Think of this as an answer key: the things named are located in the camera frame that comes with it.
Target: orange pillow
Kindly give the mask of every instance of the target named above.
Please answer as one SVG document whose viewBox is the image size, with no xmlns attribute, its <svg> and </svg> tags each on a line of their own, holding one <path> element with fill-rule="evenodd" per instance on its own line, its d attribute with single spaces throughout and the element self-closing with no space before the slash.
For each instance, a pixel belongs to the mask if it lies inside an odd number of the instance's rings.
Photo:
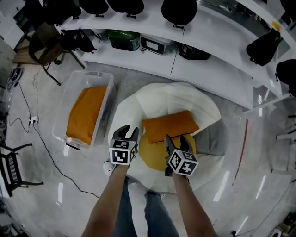
<svg viewBox="0 0 296 237">
<path fill-rule="evenodd" d="M 199 129 L 188 110 L 146 119 L 142 121 L 142 125 L 145 127 L 149 144 L 163 141 L 166 134 L 173 138 L 196 132 Z"/>
<path fill-rule="evenodd" d="M 107 87 L 85 88 L 69 116 L 66 136 L 90 145 Z"/>
<path fill-rule="evenodd" d="M 190 134 L 184 135 L 190 143 L 193 153 L 196 154 L 195 141 Z M 180 137 L 172 139 L 176 147 L 180 147 Z M 139 142 L 139 156 L 145 164 L 155 170 L 164 172 L 166 169 L 167 149 L 164 142 L 149 144 L 147 134 L 144 133 Z"/>
</svg>

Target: white shelf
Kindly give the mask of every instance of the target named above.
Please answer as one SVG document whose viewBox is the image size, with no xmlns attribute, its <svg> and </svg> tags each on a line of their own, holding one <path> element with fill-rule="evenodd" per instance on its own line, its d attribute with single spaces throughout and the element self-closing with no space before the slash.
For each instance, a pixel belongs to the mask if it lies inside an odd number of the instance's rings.
<svg viewBox="0 0 296 237">
<path fill-rule="evenodd" d="M 176 52 L 166 56 L 160 56 L 150 51 L 141 52 L 115 49 L 110 43 L 100 44 L 97 39 L 93 40 L 97 49 L 92 53 L 84 53 L 82 59 L 87 62 L 97 62 L 134 69 L 154 75 L 167 77 L 171 74 Z"/>
<path fill-rule="evenodd" d="M 246 52 L 248 44 L 257 37 L 246 30 L 230 24 L 222 17 L 216 17 L 208 12 L 199 11 L 193 21 L 186 26 L 182 42 L 206 51 L 239 68 L 275 95 L 281 96 L 282 89 L 276 82 L 274 63 L 261 67 L 250 61 Z"/>
<path fill-rule="evenodd" d="M 134 69 L 177 81 L 188 81 L 246 108 L 253 108 L 252 79 L 236 67 L 211 56 L 206 61 L 185 60 L 176 52 L 160 56 L 150 51 L 142 53 L 115 49 L 111 44 L 93 41 L 97 49 L 85 53 L 82 59 Z"/>
<path fill-rule="evenodd" d="M 248 109 L 253 108 L 252 78 L 229 63 L 211 56 L 186 60 L 177 54 L 171 76 L 199 85 Z"/>
<path fill-rule="evenodd" d="M 5 17 L 7 16 L 14 17 L 24 6 L 25 6 L 25 1 L 23 0 L 1 0 L 0 1 L 0 11 Z"/>
<path fill-rule="evenodd" d="M 249 8 L 252 12 L 259 15 L 270 26 L 272 26 L 273 22 L 276 22 L 278 25 L 280 25 L 282 27 L 282 29 L 279 31 L 281 33 L 281 36 L 292 49 L 296 49 L 295 34 L 293 34 L 292 32 L 287 32 L 284 26 L 280 24 L 278 21 L 285 12 L 280 0 L 268 0 L 267 4 L 265 4 L 262 0 L 236 1 L 244 5 L 245 7 Z"/>
<path fill-rule="evenodd" d="M 273 63 L 261 67 L 250 61 L 246 47 L 256 39 L 250 31 L 242 29 L 241 26 L 236 27 L 237 24 L 223 20 L 223 17 L 217 16 L 216 13 L 204 11 L 205 8 L 201 6 L 185 30 L 173 28 L 161 14 L 161 0 L 144 0 L 144 5 L 144 11 L 136 19 L 127 18 L 126 14 L 116 13 L 110 8 L 104 18 L 96 18 L 82 10 L 79 19 L 68 19 L 60 28 L 134 31 L 188 44 L 234 65 L 275 95 L 282 95 L 280 83 L 276 82 L 274 76 Z"/>
</svg>

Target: yellow sticker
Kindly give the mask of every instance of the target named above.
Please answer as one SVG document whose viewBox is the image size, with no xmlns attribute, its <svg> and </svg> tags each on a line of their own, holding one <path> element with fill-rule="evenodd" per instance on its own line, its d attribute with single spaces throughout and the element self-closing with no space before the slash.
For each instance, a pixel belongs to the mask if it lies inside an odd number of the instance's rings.
<svg viewBox="0 0 296 237">
<path fill-rule="evenodd" d="M 272 26 L 277 30 L 279 31 L 282 27 L 276 22 L 276 21 L 273 21 L 272 22 Z"/>
</svg>

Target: gray floor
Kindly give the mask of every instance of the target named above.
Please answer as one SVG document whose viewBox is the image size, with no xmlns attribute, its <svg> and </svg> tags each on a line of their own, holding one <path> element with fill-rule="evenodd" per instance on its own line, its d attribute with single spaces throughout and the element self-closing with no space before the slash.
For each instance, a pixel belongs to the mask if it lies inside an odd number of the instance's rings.
<svg viewBox="0 0 296 237">
<path fill-rule="evenodd" d="M 38 88 L 37 129 L 56 164 L 66 175 L 73 178 L 82 190 L 100 196 L 107 182 L 102 163 L 108 156 L 108 146 L 100 146 L 99 152 L 67 149 L 67 146 L 53 138 L 51 133 L 65 84 L 72 71 L 77 69 L 80 70 L 79 65 L 70 56 L 65 57 L 62 65 L 52 65 L 50 73 L 62 83 L 62 86 L 58 87 L 39 66 L 25 66 L 20 84 L 32 115 L 37 115 L 37 90 L 34 86 Z M 90 63 L 87 70 L 114 74 L 118 89 L 114 108 L 144 85 L 152 82 L 171 82 L 154 75 L 95 63 Z M 231 230 L 240 230 L 239 234 L 244 237 L 267 236 L 289 211 L 295 210 L 296 184 L 290 184 L 291 176 L 270 172 L 271 168 L 286 169 L 287 162 L 290 167 L 295 166 L 294 147 L 290 146 L 289 141 L 275 139 L 277 134 L 292 129 L 294 122 L 288 120 L 287 115 L 295 113 L 295 99 L 287 99 L 275 106 L 243 114 L 240 106 L 207 94 L 219 107 L 228 127 L 229 147 L 219 173 L 209 183 L 196 190 L 195 194 L 219 236 L 229 236 Z M 29 112 L 19 86 L 12 90 L 12 94 L 7 95 L 6 100 L 9 101 L 11 121 L 20 117 L 27 127 Z M 235 179 L 247 120 L 246 146 Z M 19 153 L 23 179 L 43 181 L 44 186 L 19 188 L 13 192 L 12 198 L 5 198 L 5 203 L 13 216 L 34 237 L 79 237 L 97 198 L 79 192 L 70 180 L 63 177 L 53 166 L 38 134 L 33 129 L 30 129 L 28 134 L 25 133 L 17 121 L 8 127 L 7 145 L 16 147 L 25 143 L 33 143 L 33 147 L 25 148 Z M 220 199 L 213 201 L 223 177 L 228 172 Z M 263 179 L 265 182 L 259 193 Z M 147 226 L 143 213 L 146 190 L 139 184 L 132 184 L 129 191 L 136 231 L 139 237 L 146 236 Z M 180 236 L 186 236 L 177 197 L 167 194 L 163 202 Z"/>
</svg>

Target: power strip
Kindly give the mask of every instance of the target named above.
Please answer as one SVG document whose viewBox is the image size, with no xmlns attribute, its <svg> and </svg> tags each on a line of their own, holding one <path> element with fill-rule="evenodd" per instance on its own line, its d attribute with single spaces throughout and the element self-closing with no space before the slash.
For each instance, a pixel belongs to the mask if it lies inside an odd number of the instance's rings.
<svg viewBox="0 0 296 237">
<path fill-rule="evenodd" d="M 38 117 L 37 116 L 29 118 L 29 125 L 37 124 L 37 123 L 38 123 Z"/>
</svg>

